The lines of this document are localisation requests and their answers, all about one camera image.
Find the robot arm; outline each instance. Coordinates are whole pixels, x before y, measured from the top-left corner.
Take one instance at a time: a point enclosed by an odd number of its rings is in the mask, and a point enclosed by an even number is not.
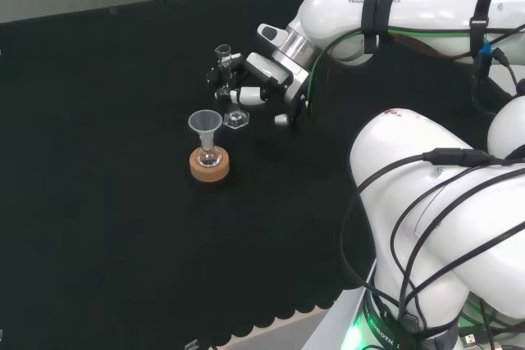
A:
[[[389,30],[402,30],[440,54],[453,57],[470,51],[468,32],[476,4],[477,0],[394,0]],[[360,28],[362,13],[363,0],[304,0],[285,30],[259,26],[258,34],[274,48],[272,61],[290,76],[284,85],[287,103],[296,101],[304,92],[308,70],[320,51],[343,34]],[[525,21],[525,0],[492,0],[488,17],[487,29],[493,32],[514,29]],[[500,35],[489,33],[486,38],[490,41]],[[524,45],[525,35],[519,32],[492,47],[501,48],[511,64],[525,65]],[[364,51],[362,34],[335,45],[329,54],[348,66],[362,64],[372,56]],[[262,72],[267,67],[259,63],[262,58],[252,54],[247,63],[254,74],[268,80],[268,73]],[[461,61],[472,62],[472,58]]]

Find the clear plastic funnel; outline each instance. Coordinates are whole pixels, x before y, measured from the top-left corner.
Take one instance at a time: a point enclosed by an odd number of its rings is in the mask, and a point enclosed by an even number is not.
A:
[[[197,160],[201,166],[213,167],[221,162],[221,151],[213,145],[213,133],[222,125],[222,116],[212,110],[200,110],[188,119],[188,125],[199,133],[201,148]]]

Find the table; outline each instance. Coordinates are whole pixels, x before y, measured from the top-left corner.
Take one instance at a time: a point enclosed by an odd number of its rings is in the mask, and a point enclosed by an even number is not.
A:
[[[213,49],[270,56],[260,23],[286,27],[303,0],[172,0],[0,25],[2,347],[216,345],[343,288],[340,223],[351,141],[378,112],[409,107],[475,147],[470,69],[394,44],[365,66],[325,61],[315,120],[290,135],[270,111],[217,132],[221,187],[189,175],[188,116],[216,103]],[[373,261],[356,213],[352,263]]]

